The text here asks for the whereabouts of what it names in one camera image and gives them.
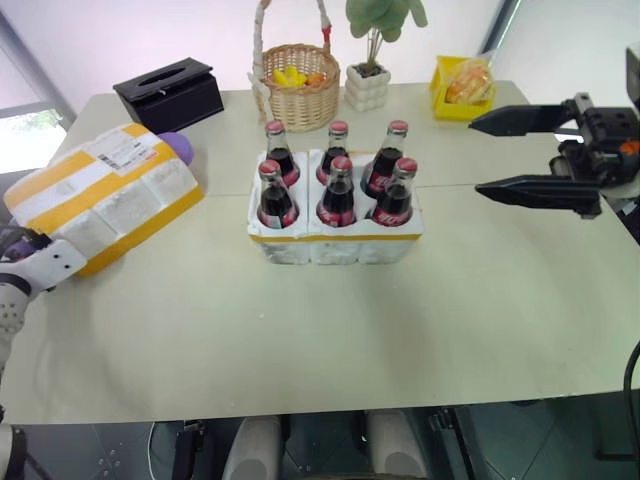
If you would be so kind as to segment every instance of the plastic bag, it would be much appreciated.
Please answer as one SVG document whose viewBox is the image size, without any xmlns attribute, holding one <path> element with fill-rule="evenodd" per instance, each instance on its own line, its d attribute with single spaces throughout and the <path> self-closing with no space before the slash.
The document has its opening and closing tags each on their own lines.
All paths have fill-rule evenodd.
<svg viewBox="0 0 640 480">
<path fill-rule="evenodd" d="M 474 105 L 493 92 L 493 75 L 485 56 L 470 58 L 454 66 L 447 79 L 447 103 Z"/>
</svg>

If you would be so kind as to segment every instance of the yellow and white package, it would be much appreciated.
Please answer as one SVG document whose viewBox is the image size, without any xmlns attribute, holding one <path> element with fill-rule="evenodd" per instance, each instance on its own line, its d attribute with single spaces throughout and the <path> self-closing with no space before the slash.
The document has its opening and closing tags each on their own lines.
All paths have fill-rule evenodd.
<svg viewBox="0 0 640 480">
<path fill-rule="evenodd" d="M 203 197 L 173 149 L 124 125 L 27 175 L 4 195 L 19 225 L 70 241 L 96 273 Z"/>
</svg>

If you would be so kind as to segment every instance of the basket handle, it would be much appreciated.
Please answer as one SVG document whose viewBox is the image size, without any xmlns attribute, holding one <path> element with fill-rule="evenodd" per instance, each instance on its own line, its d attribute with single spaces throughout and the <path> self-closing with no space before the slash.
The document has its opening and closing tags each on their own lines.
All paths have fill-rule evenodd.
<svg viewBox="0 0 640 480">
<path fill-rule="evenodd" d="M 320 10 L 320 21 L 322 24 L 322 35 L 324 44 L 322 48 L 325 52 L 331 53 L 331 22 L 327 17 L 327 9 L 324 0 L 317 0 Z M 271 4 L 271 0 L 260 0 L 256 9 L 256 21 L 253 30 L 253 78 L 262 80 L 264 78 L 264 63 L 262 56 L 262 24 L 264 22 L 264 11 Z"/>
</svg>

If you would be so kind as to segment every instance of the cola bottle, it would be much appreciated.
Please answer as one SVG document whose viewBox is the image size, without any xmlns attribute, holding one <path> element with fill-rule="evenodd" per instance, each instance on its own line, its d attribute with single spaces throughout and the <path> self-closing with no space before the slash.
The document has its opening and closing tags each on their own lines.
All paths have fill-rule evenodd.
<svg viewBox="0 0 640 480">
<path fill-rule="evenodd" d="M 385 227 L 399 227 L 411 218 L 411 183 L 418 164 L 412 158 L 401 158 L 393 169 L 391 182 L 378 195 L 371 220 Z"/>
<path fill-rule="evenodd" d="M 293 224 L 300 212 L 282 180 L 278 162 L 265 160 L 258 166 L 258 173 L 262 180 L 258 219 L 269 228 L 285 228 Z"/>
<path fill-rule="evenodd" d="M 278 162 L 284 184 L 290 187 L 298 181 L 300 168 L 291 154 L 284 126 L 280 120 L 271 120 L 265 125 L 265 132 L 268 139 L 267 158 Z"/>
<path fill-rule="evenodd" d="M 347 122 L 336 120 L 329 125 L 329 148 L 324 152 L 322 163 L 316 170 L 316 178 L 320 183 L 326 185 L 331 174 L 331 162 L 334 158 L 345 156 L 347 153 L 347 135 L 349 134 L 349 125 Z"/>
<path fill-rule="evenodd" d="M 402 157 L 404 139 L 409 124 L 403 120 L 394 120 L 387 128 L 387 138 L 382 142 L 380 150 L 372 162 L 367 164 L 362 174 L 360 186 L 371 198 L 377 198 L 384 187 L 391 181 L 393 166 Z"/>
<path fill-rule="evenodd" d="M 336 157 L 331 162 L 329 183 L 316 207 L 322 223 L 332 227 L 346 227 L 356 221 L 352 173 L 353 165 L 349 157 Z"/>
</svg>

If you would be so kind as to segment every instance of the white flower pot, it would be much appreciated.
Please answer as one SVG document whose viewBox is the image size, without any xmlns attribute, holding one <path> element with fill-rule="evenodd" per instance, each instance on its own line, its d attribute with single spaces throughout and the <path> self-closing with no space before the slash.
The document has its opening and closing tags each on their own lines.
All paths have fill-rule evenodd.
<svg viewBox="0 0 640 480">
<path fill-rule="evenodd" d="M 347 67 L 344 99 L 357 112 L 382 107 L 387 101 L 387 85 L 391 74 L 387 70 L 373 77 L 362 78 L 354 65 Z"/>
</svg>

